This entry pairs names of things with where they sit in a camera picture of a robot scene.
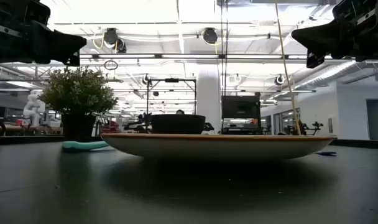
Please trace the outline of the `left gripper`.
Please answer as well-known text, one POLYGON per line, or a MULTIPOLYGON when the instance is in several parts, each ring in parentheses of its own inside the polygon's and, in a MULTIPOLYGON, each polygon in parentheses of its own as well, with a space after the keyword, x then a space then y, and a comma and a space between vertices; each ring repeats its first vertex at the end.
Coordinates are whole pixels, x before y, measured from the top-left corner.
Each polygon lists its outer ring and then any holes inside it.
POLYGON ((55 31, 55 55, 47 27, 50 8, 34 0, 0 0, 0 63, 50 63, 80 66, 80 49, 86 39, 55 31))

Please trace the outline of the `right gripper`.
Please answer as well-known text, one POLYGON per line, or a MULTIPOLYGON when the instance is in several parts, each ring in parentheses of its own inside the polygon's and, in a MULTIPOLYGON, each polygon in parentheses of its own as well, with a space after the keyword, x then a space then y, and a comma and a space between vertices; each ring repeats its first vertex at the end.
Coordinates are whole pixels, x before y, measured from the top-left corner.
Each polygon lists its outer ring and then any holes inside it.
POLYGON ((339 21, 294 30, 292 37, 307 49, 307 68, 319 66, 326 55, 341 58, 340 41, 357 61, 378 60, 378 0, 341 1, 339 21))

